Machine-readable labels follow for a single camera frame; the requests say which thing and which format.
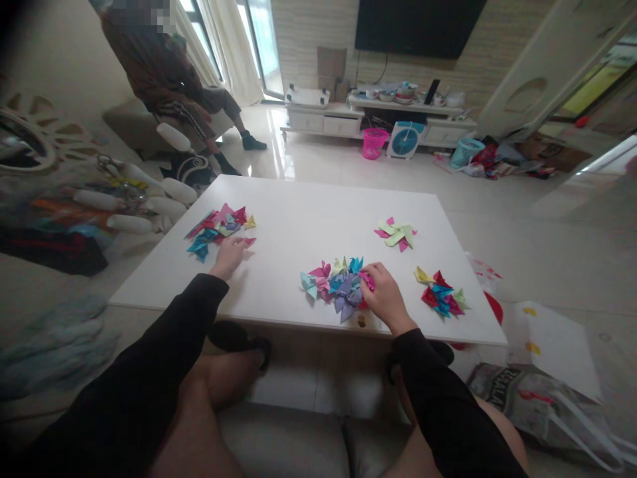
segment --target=person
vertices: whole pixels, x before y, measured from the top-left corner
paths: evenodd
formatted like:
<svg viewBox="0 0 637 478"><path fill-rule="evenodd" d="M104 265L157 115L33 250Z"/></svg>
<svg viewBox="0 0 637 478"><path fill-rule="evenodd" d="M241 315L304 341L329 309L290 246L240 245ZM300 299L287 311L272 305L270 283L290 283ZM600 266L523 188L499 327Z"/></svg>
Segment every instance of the person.
<svg viewBox="0 0 637 478"><path fill-rule="evenodd" d="M20 457L26 475L240 477L215 413L267 367L269 343L219 327L217 308L247 244L228 238L146 333L90 383ZM389 327L414 431L387 476L525 477L524 445L495 409L478 403L409 317L380 263L363 269L366 302ZM230 353L199 357L206 331Z"/></svg>
<svg viewBox="0 0 637 478"><path fill-rule="evenodd" d="M102 31L121 63L135 95L157 116L189 123L211 150L223 174L241 174L219 150L210 127L211 114L224 110L242 137L246 151L267 149L244 126L241 108L224 88L203 88L186 53L186 41L160 33L161 0L114 1L101 15Z"/></svg>

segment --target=curtain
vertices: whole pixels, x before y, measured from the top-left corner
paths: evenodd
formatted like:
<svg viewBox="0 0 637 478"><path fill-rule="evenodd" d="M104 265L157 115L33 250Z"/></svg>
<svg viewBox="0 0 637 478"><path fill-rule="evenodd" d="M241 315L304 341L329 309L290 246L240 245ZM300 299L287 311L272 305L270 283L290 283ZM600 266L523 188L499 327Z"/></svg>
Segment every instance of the curtain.
<svg viewBox="0 0 637 478"><path fill-rule="evenodd" d="M173 5L175 6L173 11L175 12L177 33L184 37L188 43L188 57L195 70L197 70L197 73L199 73L201 81L205 86L225 86L217 76L217 72L211 63L208 54L204 50L203 45L201 45L194 28L192 28L192 23L190 23L188 14L184 10L184 7L182 7L181 2L175 1Z"/></svg>
<svg viewBox="0 0 637 478"><path fill-rule="evenodd" d="M198 0L224 86L240 106L263 99L261 82L236 0Z"/></svg>

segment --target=door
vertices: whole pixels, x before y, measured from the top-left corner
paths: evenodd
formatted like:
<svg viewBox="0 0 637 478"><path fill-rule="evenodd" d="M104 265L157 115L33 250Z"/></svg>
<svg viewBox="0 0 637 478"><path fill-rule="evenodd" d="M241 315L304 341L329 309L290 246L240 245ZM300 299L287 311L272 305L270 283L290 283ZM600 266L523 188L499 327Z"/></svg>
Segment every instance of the door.
<svg viewBox="0 0 637 478"><path fill-rule="evenodd" d="M248 34L263 92L282 100L283 81L270 0L237 0L237 7Z"/></svg>
<svg viewBox="0 0 637 478"><path fill-rule="evenodd" d="M637 0L557 0L484 107L481 133L533 131L635 18Z"/></svg>

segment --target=electric fan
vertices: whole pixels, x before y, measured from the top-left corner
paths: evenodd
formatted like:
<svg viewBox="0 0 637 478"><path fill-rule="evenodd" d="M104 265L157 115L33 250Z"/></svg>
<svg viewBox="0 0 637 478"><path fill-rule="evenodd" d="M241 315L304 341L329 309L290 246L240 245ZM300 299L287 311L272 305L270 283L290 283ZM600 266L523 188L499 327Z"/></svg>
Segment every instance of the electric fan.
<svg viewBox="0 0 637 478"><path fill-rule="evenodd" d="M393 127L387 156L410 158L416 152L418 140L425 131L425 125L411 121L397 121Z"/></svg>

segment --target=plastic bag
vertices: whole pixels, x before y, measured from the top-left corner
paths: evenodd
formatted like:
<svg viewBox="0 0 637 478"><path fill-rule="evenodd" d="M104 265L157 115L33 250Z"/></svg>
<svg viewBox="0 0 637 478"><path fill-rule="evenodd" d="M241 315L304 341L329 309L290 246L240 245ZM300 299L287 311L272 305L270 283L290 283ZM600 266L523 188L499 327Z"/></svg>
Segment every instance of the plastic bag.
<svg viewBox="0 0 637 478"><path fill-rule="evenodd" d="M478 282L480 283L482 290L491 295L495 295L496 289L498 288L498 282L502 280L502 276L495 272L488 264L485 264L481 260L473 257L473 254L469 251L464 251L464 254L469 260L469 264L471 264L473 272L476 273L476 277L478 278Z"/></svg>

